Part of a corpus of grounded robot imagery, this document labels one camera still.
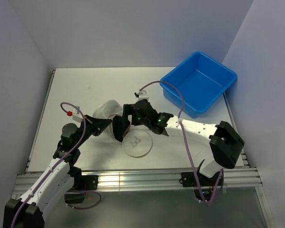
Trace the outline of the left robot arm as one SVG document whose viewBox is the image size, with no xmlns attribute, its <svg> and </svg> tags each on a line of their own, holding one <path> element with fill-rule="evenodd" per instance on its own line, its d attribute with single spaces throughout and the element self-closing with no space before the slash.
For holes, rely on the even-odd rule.
<svg viewBox="0 0 285 228">
<path fill-rule="evenodd" d="M 65 193 L 82 186 L 81 169 L 74 166 L 80 156 L 79 146 L 89 137 L 99 136 L 111 123 L 111 119 L 85 115 L 80 126 L 64 125 L 61 140 L 46 170 L 19 199 L 6 203 L 3 227 L 43 228 L 50 211 Z"/>
</svg>

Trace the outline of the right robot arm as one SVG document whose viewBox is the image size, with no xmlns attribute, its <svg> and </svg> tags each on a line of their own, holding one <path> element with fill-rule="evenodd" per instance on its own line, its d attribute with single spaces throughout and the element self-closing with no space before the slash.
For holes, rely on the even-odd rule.
<svg viewBox="0 0 285 228">
<path fill-rule="evenodd" d="M 159 113 L 146 99 L 124 105 L 122 115 L 112 118 L 115 139 L 123 141 L 132 125 L 143 125 L 157 135 L 180 136 L 185 142 L 192 139 L 208 145 L 212 156 L 203 158 L 196 171 L 196 180 L 201 185 L 207 185 L 221 169 L 233 169 L 245 144 L 228 122 L 206 124 L 181 119 L 170 113 Z"/>
</svg>

